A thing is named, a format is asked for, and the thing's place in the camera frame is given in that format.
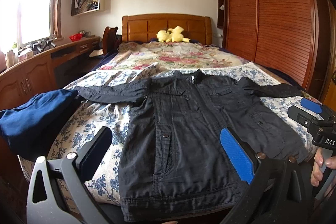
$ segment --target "window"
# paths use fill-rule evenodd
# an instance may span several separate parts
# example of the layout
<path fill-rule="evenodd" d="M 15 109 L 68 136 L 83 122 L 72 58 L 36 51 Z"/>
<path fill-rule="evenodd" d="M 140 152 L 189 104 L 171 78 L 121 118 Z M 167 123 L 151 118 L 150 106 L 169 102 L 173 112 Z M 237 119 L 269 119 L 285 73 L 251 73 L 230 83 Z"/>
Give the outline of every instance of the window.
<path fill-rule="evenodd" d="M 54 0 L 0 0 L 0 49 L 7 52 L 54 33 Z"/>

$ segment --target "floral bedspread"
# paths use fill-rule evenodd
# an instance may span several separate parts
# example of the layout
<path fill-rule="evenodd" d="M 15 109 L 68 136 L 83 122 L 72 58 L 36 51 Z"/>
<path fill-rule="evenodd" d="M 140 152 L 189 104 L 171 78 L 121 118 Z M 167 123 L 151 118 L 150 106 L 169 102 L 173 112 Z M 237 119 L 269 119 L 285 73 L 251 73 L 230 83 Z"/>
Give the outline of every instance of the floral bedspread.
<path fill-rule="evenodd" d="M 179 69 L 182 73 L 192 73 L 196 70 L 195 68 Z M 97 70 L 72 82 L 65 88 L 75 89 L 77 86 L 92 85 L 114 86 L 149 76 L 169 76 L 174 71 L 173 69 L 162 71 L 162 67 L 158 63 L 154 63 L 142 70 Z M 201 71 L 209 75 L 227 75 L 236 80 L 246 76 L 259 85 L 279 84 L 277 80 L 266 74 L 252 62 L 235 67 L 204 68 Z M 310 158 L 316 151 L 316 147 L 311 144 L 311 135 L 307 133 L 303 126 L 294 122 L 287 115 L 287 109 L 292 105 L 303 108 L 300 105 L 301 99 L 302 97 L 262 97 L 261 101 L 297 132 L 305 144 Z M 303 109 L 320 119 L 317 114 L 305 108 Z M 113 105 L 85 101 L 65 124 L 49 152 L 48 159 L 63 158 L 71 151 L 78 151 L 85 142 L 90 141 L 94 137 L 101 127 L 107 126 L 111 129 L 113 134 L 112 145 L 105 154 L 93 179 L 85 183 L 97 202 L 120 204 L 118 168 L 121 150 L 126 149 L 123 147 L 123 144 L 127 135 L 129 115 L 130 106 L 125 104 Z M 29 181 L 34 164 L 23 158 L 19 157 L 19 159 L 24 175 Z M 60 184 L 69 207 L 76 211 L 66 185 L 63 181 L 60 181 Z"/>
<path fill-rule="evenodd" d="M 127 42 L 120 44 L 119 54 L 100 69 L 143 69 L 156 62 L 166 69 L 225 68 L 248 63 L 244 58 L 200 43 Z"/>

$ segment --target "wooden wardrobe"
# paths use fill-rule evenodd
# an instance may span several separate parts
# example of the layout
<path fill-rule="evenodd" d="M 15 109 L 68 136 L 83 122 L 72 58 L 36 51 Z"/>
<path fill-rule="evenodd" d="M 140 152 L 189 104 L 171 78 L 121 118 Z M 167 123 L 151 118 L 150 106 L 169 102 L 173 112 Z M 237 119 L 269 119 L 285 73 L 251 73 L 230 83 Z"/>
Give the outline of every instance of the wooden wardrobe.
<path fill-rule="evenodd" d="M 319 97 L 330 48 L 327 0 L 224 0 L 224 4 L 223 47 L 288 74 Z"/>

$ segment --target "wooden chair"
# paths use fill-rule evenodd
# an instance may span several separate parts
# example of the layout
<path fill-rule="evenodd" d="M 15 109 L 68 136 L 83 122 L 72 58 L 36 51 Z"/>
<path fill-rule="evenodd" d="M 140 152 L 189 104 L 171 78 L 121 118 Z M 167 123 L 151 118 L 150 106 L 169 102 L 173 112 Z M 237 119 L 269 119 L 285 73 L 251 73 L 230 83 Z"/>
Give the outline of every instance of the wooden chair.
<path fill-rule="evenodd" d="M 119 45 L 116 43 L 118 27 L 106 27 L 103 35 L 103 53 L 107 54 L 110 50 L 116 50 Z"/>

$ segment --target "jacket collar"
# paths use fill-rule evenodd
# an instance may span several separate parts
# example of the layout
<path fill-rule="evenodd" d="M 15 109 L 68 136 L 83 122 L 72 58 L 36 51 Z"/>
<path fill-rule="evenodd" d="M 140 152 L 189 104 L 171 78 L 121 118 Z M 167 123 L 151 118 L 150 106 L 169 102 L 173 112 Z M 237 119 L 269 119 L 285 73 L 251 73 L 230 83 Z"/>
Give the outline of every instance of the jacket collar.
<path fill-rule="evenodd" d="M 192 80 L 192 77 L 194 76 L 194 82 L 195 83 L 199 83 L 201 82 L 204 78 L 205 78 L 205 74 L 203 72 L 201 72 L 201 70 L 197 70 L 193 73 L 181 73 L 180 71 L 176 70 L 173 73 L 173 77 L 176 77 L 177 79 L 184 79 L 187 81 Z"/>

